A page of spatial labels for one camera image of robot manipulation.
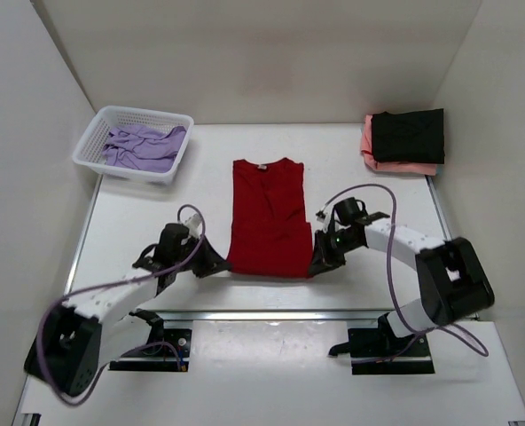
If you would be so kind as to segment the red t-shirt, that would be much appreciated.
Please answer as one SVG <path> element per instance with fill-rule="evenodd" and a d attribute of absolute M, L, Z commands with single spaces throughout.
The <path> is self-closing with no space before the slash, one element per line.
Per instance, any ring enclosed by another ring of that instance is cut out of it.
<path fill-rule="evenodd" d="M 236 274 L 306 279 L 312 230 L 306 218 L 304 164 L 283 158 L 232 164 L 231 243 L 227 256 Z"/>

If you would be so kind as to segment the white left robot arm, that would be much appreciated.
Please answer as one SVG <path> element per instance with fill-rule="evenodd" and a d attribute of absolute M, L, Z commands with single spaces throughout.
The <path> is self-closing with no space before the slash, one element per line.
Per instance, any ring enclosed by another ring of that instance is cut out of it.
<path fill-rule="evenodd" d="M 23 369 L 68 406 L 84 402 L 104 369 L 124 357 L 170 354 L 176 369 L 183 369 L 183 352 L 166 339 L 163 319 L 143 305 L 182 272 L 202 279 L 231 266 L 209 243 L 204 217 L 196 211 L 166 224 L 132 268 L 122 280 L 62 296 L 40 320 Z"/>

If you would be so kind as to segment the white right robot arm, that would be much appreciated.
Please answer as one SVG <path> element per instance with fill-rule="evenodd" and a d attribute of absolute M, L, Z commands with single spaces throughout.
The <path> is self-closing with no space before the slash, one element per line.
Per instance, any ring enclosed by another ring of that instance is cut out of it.
<path fill-rule="evenodd" d="M 408 336 L 447 327 L 457 320 L 490 308 L 494 291 L 472 243 L 458 237 L 445 241 L 406 226 L 395 225 L 386 213 L 368 213 L 353 197 L 334 204 L 331 212 L 320 210 L 323 228 L 315 232 L 309 276 L 330 272 L 346 264 L 346 255 L 368 248 L 387 255 L 389 294 L 396 296 L 392 281 L 394 259 L 417 273 L 419 298 L 399 305 L 379 318 L 377 347 L 396 355 L 408 344 Z"/>

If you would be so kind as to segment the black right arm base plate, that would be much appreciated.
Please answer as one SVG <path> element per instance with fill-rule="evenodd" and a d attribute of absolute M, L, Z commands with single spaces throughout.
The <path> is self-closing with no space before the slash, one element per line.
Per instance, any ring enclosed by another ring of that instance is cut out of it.
<path fill-rule="evenodd" d="M 389 326 L 388 314 L 375 327 L 350 327 L 348 341 L 332 346 L 330 358 L 350 356 L 352 375 L 431 375 L 435 373 L 425 336 L 397 337 Z"/>

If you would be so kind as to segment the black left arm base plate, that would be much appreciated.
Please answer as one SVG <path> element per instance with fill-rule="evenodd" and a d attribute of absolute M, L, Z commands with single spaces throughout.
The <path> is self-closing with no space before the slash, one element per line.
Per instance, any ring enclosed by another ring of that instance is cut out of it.
<path fill-rule="evenodd" d="M 133 351 L 109 364 L 111 371 L 146 373 L 187 373 L 192 348 L 192 323 L 166 321 L 163 332 L 152 332 L 149 347 Z"/>

